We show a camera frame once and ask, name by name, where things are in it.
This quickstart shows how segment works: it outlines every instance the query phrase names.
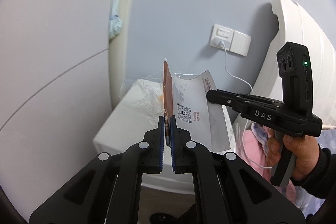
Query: camera lens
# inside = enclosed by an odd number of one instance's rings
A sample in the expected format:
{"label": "camera lens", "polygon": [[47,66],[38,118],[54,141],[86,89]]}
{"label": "camera lens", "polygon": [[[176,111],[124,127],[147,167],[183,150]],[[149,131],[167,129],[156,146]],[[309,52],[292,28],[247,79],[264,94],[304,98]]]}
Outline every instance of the camera lens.
{"label": "camera lens", "polygon": [[292,61],[291,58],[289,56],[287,56],[287,66],[290,69],[292,67]]}
{"label": "camera lens", "polygon": [[285,61],[285,58],[282,59],[281,63],[282,63],[283,70],[286,71],[286,61]]}

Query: white cable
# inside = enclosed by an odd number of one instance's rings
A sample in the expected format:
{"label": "white cable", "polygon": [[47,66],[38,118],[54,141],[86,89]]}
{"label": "white cable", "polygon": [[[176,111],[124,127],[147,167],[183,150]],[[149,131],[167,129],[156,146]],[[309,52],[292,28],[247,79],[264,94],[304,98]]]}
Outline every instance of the white cable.
{"label": "white cable", "polygon": [[[225,50],[225,71],[226,71],[230,76],[232,76],[233,78],[236,78],[236,79],[241,80],[241,81],[243,81],[244,83],[248,84],[249,87],[251,88],[251,93],[252,93],[252,95],[254,95],[254,93],[253,93],[253,88],[252,88],[252,86],[250,85],[250,83],[246,82],[245,80],[243,80],[243,79],[241,79],[241,78],[239,78],[239,77],[237,77],[237,76],[232,75],[231,73],[229,73],[229,72],[227,71],[227,68],[226,68],[226,66],[227,66],[227,61],[226,61],[226,60],[227,60],[227,52],[226,52],[226,48],[225,48],[225,46],[224,46],[223,48],[224,48],[224,50]],[[248,121],[249,121],[249,120],[246,120],[246,123],[245,123],[245,126],[244,126],[244,131],[243,131],[243,133],[244,133],[245,130],[246,130]],[[271,166],[261,166],[261,165],[257,164],[255,161],[251,160],[251,159],[249,158],[249,156],[248,156],[248,155],[246,154],[246,152],[245,152],[244,144],[243,144],[243,151],[244,151],[244,154],[245,154],[246,158],[248,158],[249,161],[253,162],[254,164],[258,165],[259,167],[264,168],[264,169],[271,169],[271,168],[272,168]]]}

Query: black sleeve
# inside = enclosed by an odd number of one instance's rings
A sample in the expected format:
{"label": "black sleeve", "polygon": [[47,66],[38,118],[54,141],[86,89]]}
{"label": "black sleeve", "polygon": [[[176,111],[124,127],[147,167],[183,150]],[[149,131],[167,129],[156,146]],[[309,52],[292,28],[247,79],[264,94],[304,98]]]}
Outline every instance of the black sleeve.
{"label": "black sleeve", "polygon": [[292,182],[317,198],[326,198],[336,182],[336,155],[327,148],[320,149],[319,160],[308,177],[302,181],[292,179]]}

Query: silver round pin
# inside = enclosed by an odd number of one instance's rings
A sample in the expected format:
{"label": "silver round pin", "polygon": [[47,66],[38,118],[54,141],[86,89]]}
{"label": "silver round pin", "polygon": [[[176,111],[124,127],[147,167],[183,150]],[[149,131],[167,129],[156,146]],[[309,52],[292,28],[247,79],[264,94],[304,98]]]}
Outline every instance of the silver round pin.
{"label": "silver round pin", "polygon": [[100,160],[107,160],[109,158],[109,154],[107,153],[100,153],[98,159]]}
{"label": "silver round pin", "polygon": [[235,153],[229,152],[229,153],[226,154],[226,158],[228,160],[235,160],[237,157],[236,157]]}
{"label": "silver round pin", "polygon": [[189,141],[185,144],[186,147],[188,148],[195,148],[196,147],[196,143],[193,141]]}
{"label": "silver round pin", "polygon": [[149,147],[149,143],[147,143],[147,142],[141,142],[141,143],[139,143],[139,147],[141,149],[145,149],[145,148]]}

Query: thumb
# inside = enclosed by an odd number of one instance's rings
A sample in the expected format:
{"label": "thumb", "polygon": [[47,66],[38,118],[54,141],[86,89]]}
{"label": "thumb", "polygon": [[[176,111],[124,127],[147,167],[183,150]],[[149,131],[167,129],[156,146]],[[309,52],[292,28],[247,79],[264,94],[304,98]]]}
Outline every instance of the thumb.
{"label": "thumb", "polygon": [[283,144],[286,146],[286,148],[294,153],[298,158],[306,158],[310,155],[310,150],[307,149],[307,138],[301,138],[301,137],[292,137],[285,135],[283,137]]}

